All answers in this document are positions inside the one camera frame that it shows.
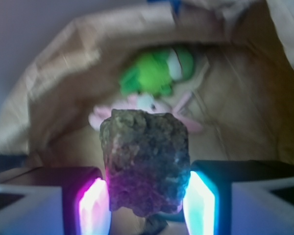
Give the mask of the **glowing pink gripper left finger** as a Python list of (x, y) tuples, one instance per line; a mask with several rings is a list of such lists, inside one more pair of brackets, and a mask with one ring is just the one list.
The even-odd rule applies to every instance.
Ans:
[(63, 221), (66, 235), (107, 235), (112, 213), (107, 182), (97, 167), (65, 168)]

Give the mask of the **glowing cyan gripper right finger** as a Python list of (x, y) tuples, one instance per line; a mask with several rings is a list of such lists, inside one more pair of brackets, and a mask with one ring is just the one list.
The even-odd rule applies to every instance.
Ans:
[(183, 213), (190, 235), (231, 234), (231, 163), (197, 160), (183, 199)]

